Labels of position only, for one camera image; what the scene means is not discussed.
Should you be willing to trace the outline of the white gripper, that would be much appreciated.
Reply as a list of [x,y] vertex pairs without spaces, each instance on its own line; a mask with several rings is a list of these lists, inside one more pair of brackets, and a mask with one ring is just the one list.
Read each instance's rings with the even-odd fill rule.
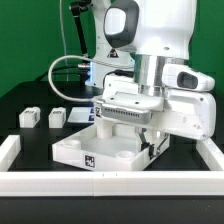
[[[163,110],[154,112],[149,124],[137,125],[165,133],[157,135],[154,144],[145,137],[145,128],[138,130],[140,149],[149,147],[149,157],[158,157],[162,147],[169,143],[169,134],[205,140],[211,137],[216,123],[216,102],[210,94],[214,79],[192,70],[186,65],[167,64],[163,69],[162,83],[165,85]],[[127,77],[110,75],[105,79],[103,97],[116,92],[140,94],[138,85]]]

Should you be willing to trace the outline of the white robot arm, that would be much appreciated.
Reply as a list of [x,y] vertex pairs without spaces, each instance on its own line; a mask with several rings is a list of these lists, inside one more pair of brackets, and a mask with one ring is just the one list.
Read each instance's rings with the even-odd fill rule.
[[105,79],[92,99],[93,126],[53,145],[56,159],[91,152],[92,142],[112,141],[120,153],[136,143],[132,158],[153,155],[171,135],[199,141],[215,129],[213,78],[185,62],[197,0],[116,0],[106,11],[104,35],[111,47],[135,54],[134,76]]

